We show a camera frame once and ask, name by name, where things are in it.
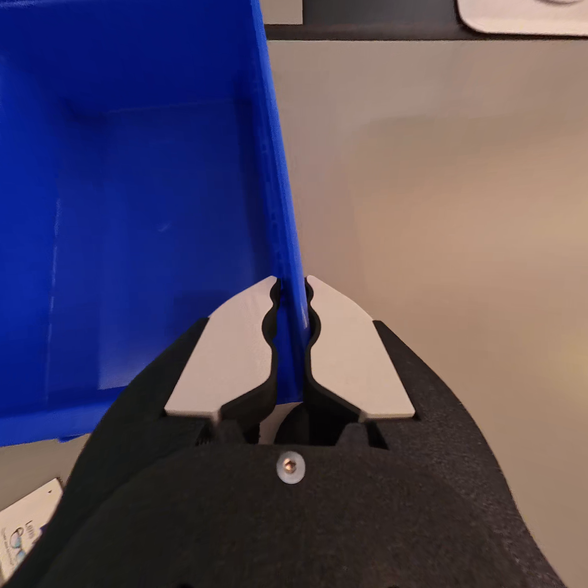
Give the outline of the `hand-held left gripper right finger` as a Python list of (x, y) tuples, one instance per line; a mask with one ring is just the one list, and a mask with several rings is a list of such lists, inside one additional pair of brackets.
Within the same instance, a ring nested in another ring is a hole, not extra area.
[(307, 276), (306, 287), (312, 336), (305, 356), (305, 402), (357, 422), (414, 417), (373, 318), (315, 276)]

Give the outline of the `white printed card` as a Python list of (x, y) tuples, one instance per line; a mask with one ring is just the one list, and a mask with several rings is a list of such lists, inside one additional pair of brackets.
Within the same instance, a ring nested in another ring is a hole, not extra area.
[(1, 511), (1, 584), (7, 582), (40, 539), (61, 501), (54, 478)]

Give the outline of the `blue plastic bin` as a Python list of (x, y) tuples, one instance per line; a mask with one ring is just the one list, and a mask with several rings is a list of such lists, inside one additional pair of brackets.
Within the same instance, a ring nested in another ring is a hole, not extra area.
[(196, 320), (308, 320), (259, 1), (1, 1), (1, 447), (90, 433)]

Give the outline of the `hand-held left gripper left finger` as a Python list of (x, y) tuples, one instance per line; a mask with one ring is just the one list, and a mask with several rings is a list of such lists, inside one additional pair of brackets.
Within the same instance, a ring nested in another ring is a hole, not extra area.
[(280, 299), (280, 280), (268, 276), (210, 314), (167, 400), (167, 416), (261, 422), (272, 413)]

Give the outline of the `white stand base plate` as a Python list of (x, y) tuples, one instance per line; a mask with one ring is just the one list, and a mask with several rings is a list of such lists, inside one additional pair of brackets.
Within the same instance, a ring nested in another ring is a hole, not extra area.
[(477, 32), (587, 37), (587, 1), (456, 1), (460, 19)]

